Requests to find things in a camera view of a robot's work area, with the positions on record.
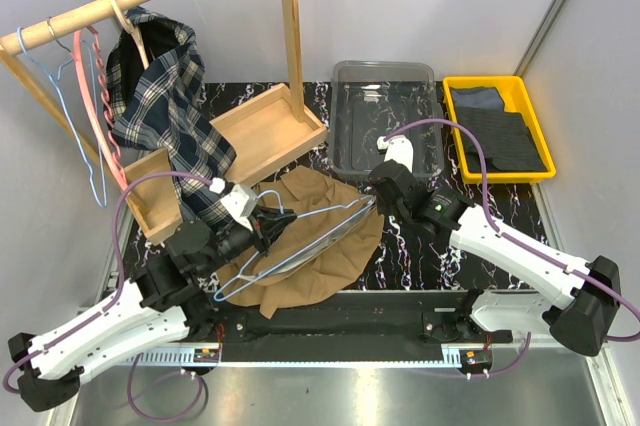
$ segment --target plaid shirt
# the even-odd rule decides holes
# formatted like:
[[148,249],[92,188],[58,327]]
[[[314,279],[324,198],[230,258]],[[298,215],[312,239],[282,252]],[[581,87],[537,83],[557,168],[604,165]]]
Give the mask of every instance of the plaid shirt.
[[[204,65],[190,27],[143,8],[127,11],[140,27],[150,65],[143,70],[133,39],[122,32],[107,61],[107,88],[115,125],[127,148],[166,148],[174,171],[223,177],[236,157],[233,147],[200,114]],[[173,179],[185,219],[209,226],[227,218],[219,196],[203,184]]]

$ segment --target black marble table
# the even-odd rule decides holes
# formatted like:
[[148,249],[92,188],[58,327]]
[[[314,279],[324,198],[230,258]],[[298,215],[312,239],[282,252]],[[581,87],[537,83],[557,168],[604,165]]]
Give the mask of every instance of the black marble table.
[[[276,83],[227,83],[210,84],[204,114],[212,119],[234,106],[262,93]],[[305,83],[306,105],[329,127],[331,85],[329,83]],[[441,100],[441,85],[438,85]],[[445,153],[444,171],[434,178],[433,185],[448,184],[461,193],[481,201],[477,186],[462,182],[458,168],[453,138],[449,128],[442,129]],[[308,166],[324,174],[335,176],[329,165],[327,144],[289,164],[266,181],[278,177],[297,165]],[[351,183],[362,189],[363,184]],[[491,211],[519,231],[546,242],[544,227],[531,191],[526,184],[491,185]],[[146,242],[134,223],[124,254],[125,270],[143,266],[147,258],[157,254],[159,246]],[[213,278],[202,278],[201,286],[211,289]],[[518,278],[496,268],[493,264],[454,248],[436,250],[423,243],[410,231],[401,230],[394,221],[385,220],[384,232],[378,249],[371,257],[360,278],[347,289],[356,290],[433,290],[433,289],[517,289],[528,287]]]

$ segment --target clothing rack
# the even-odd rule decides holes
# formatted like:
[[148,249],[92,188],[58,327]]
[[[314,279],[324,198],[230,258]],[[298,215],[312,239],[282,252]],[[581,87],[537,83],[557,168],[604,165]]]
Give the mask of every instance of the clothing rack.
[[[146,1],[150,0],[116,0],[116,3],[126,10]],[[253,185],[322,143],[327,136],[326,127],[304,105],[298,0],[281,1],[289,87],[272,88],[212,121],[236,149],[237,158],[226,175],[234,182]],[[52,17],[49,24],[45,20],[24,28],[23,42],[26,49],[36,48],[114,14],[109,0],[96,0]],[[21,52],[16,33],[0,38],[0,62],[71,136],[59,102],[17,58]],[[260,142],[255,141],[258,132]],[[89,159],[99,163],[98,151],[92,142],[82,134],[80,142]],[[125,173],[132,181],[168,169],[167,151],[158,150],[125,168]],[[136,193],[128,202],[140,227],[151,242],[164,241],[182,222],[171,179],[147,181],[136,188]]]

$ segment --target blue hanger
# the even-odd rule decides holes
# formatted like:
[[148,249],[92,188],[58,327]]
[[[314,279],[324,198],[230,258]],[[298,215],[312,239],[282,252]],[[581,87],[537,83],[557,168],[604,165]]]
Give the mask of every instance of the blue hanger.
[[[60,98],[60,104],[62,105],[62,110],[64,111],[64,115],[66,116],[67,121],[69,122],[69,126],[71,127],[71,131],[73,132],[73,136],[76,138],[76,143],[78,144],[78,149],[80,150],[80,154],[82,155],[82,160],[84,161],[84,164],[87,165],[87,169],[89,170],[89,185],[91,186],[93,197],[96,200],[96,203],[98,203],[98,206],[100,206],[101,208],[106,208],[107,207],[107,184],[105,181],[104,165],[102,162],[102,151],[100,150],[100,148],[98,148],[98,153],[100,156],[100,174],[102,176],[102,201],[101,201],[100,198],[98,198],[98,193],[96,192],[96,186],[93,179],[93,167],[91,166],[91,162],[89,161],[86,153],[84,152],[84,148],[82,147],[82,143],[80,142],[80,137],[78,136],[76,127],[74,126],[73,121],[71,120],[71,116],[69,115],[69,111],[67,110],[67,103],[64,100],[64,95],[60,90],[59,83],[60,83],[60,77],[62,75],[62,70],[73,62],[73,58],[69,59],[69,61],[67,61],[66,63],[61,64],[58,67],[57,76],[54,77],[51,74],[51,72],[47,69],[47,67],[44,64],[42,64],[40,61],[35,59],[33,56],[31,56],[31,54],[29,54],[29,52],[27,51],[27,48],[25,48],[24,41],[22,39],[22,27],[18,28],[18,30],[16,31],[16,34],[18,35],[20,48],[22,48],[22,52],[24,53],[24,55],[29,59],[29,61],[31,61],[33,64],[35,64],[42,70],[42,72],[47,76],[47,79],[49,79],[49,82],[56,89],[56,92],[58,93],[58,98]],[[96,94],[96,84],[95,84],[95,74],[94,74],[95,65],[93,64],[93,54],[91,52],[91,48],[89,47],[89,45],[85,41],[82,41],[82,42],[89,50],[89,60],[91,61],[91,82],[93,85],[93,104],[95,105],[96,112],[97,112],[98,102],[97,102],[97,94]]]

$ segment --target wooden hanger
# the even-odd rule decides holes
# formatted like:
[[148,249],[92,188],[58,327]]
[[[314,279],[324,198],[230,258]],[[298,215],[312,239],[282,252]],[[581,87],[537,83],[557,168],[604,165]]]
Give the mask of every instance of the wooden hanger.
[[144,69],[147,69],[149,67],[149,60],[147,59],[147,52],[144,49],[144,42],[142,41],[140,28],[135,26],[130,19],[127,19],[124,16],[124,13],[120,9],[120,6],[118,6],[116,0],[109,0],[109,2],[111,3],[113,11],[116,13],[118,21],[120,21],[120,24],[122,25],[122,29],[129,33],[133,38],[133,42],[136,43],[138,52],[140,53],[140,58],[142,59],[142,66],[144,67]]

